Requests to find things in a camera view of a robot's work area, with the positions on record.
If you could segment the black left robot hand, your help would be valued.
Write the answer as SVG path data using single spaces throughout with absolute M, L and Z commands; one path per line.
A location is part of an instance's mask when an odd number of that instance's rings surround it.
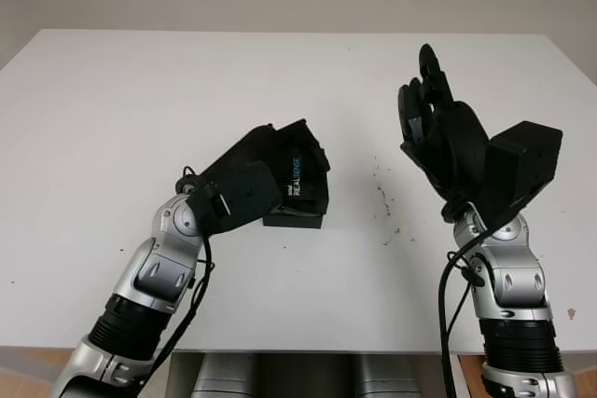
M 330 171 L 324 148 L 302 118 L 278 130 L 272 124 L 250 130 L 201 176 L 212 180 L 256 161 L 264 162 L 281 184 L 296 178 L 312 180 Z

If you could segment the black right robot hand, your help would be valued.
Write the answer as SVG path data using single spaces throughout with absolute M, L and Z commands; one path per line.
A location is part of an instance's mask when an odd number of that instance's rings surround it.
M 419 51 L 419 69 L 398 91 L 400 148 L 445 200 L 441 214 L 451 223 L 479 193 L 489 138 L 474 110 L 454 99 L 427 43 Z

